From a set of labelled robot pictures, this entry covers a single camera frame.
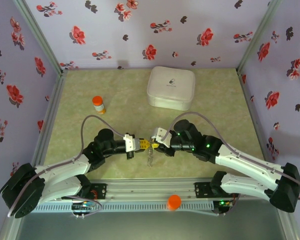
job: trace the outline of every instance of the orange cap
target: orange cap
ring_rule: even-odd
[[[181,198],[178,195],[171,195],[167,202],[167,208],[175,211],[181,206]]]
[[[100,106],[103,103],[103,100],[102,100],[102,97],[95,96],[94,98],[92,98],[92,102],[94,105]]]

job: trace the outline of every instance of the white case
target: white case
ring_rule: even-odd
[[[188,110],[194,99],[195,85],[192,71],[156,66],[146,90],[148,103],[154,107]]]

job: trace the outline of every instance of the green table surface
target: green table surface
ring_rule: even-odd
[[[195,94],[189,111],[208,117],[224,139],[235,148],[263,159],[244,94],[234,68],[192,69],[196,77]],[[69,71],[62,91],[44,164],[76,156],[80,151],[80,127],[87,115],[97,114],[92,103],[102,96],[106,113],[101,116],[120,133],[148,139],[154,128],[167,129],[179,110],[153,107],[147,101],[151,69],[73,70]],[[186,116],[205,135],[214,130],[200,117]],[[90,118],[84,126],[84,145],[93,141],[105,125]],[[87,174],[89,179],[213,177],[216,171],[236,171],[203,162],[186,152],[168,157],[154,151],[152,167],[148,152],[133,159],[115,155],[100,168]]]

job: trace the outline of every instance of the floral wallpaper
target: floral wallpaper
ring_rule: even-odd
[[[267,160],[300,173],[300,0],[281,3],[240,73]],[[300,228],[300,201],[294,215]]]
[[[25,0],[62,69],[236,68],[269,1]]]
[[[0,0],[0,189],[31,162],[56,78],[13,1]],[[0,231],[7,212],[0,197]]]

